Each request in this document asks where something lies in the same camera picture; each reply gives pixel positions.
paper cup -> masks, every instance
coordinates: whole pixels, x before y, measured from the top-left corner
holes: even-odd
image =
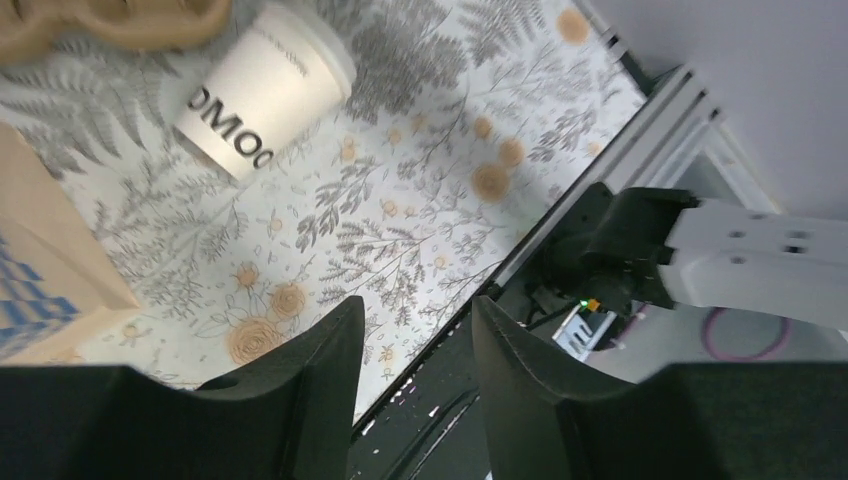
[[[242,180],[347,100],[355,78],[353,59],[317,13],[268,3],[175,126]]]

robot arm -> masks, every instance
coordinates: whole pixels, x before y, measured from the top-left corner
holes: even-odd
[[[848,330],[848,223],[704,200],[681,212],[665,246],[674,254],[660,277],[677,303]]]
[[[848,223],[683,190],[593,185],[555,229],[544,283],[628,315],[633,300],[750,310],[848,330]]]

floral tablecloth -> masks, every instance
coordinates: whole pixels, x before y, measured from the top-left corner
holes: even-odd
[[[312,3],[357,59],[353,96],[242,184],[169,125],[257,1],[201,49],[73,35],[0,69],[0,118],[146,305],[57,362],[192,387],[357,294],[358,417],[643,102],[565,0]]]

